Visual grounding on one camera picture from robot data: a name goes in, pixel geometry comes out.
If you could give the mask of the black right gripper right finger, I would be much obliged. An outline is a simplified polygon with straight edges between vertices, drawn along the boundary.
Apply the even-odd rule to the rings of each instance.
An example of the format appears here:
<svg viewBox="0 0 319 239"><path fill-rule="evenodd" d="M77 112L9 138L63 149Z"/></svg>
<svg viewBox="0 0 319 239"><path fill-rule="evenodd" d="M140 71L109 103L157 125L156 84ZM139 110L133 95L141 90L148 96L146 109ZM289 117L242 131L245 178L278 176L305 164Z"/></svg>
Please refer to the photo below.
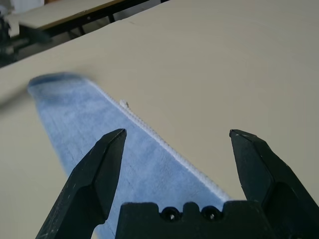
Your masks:
<svg viewBox="0 0 319 239"><path fill-rule="evenodd" d="M258 136L229 133L241 187L258 202L279 239L317 239L319 207L292 169Z"/></svg>

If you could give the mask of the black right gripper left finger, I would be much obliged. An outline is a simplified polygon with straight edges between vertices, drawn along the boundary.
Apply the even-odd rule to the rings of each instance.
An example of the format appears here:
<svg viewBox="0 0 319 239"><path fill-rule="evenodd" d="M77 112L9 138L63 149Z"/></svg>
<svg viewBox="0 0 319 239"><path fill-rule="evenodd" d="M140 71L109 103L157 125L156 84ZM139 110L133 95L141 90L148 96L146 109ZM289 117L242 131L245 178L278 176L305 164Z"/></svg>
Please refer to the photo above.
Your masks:
<svg viewBox="0 0 319 239"><path fill-rule="evenodd" d="M38 239L89 239L108 219L119 181L127 131L101 137L72 170Z"/></svg>

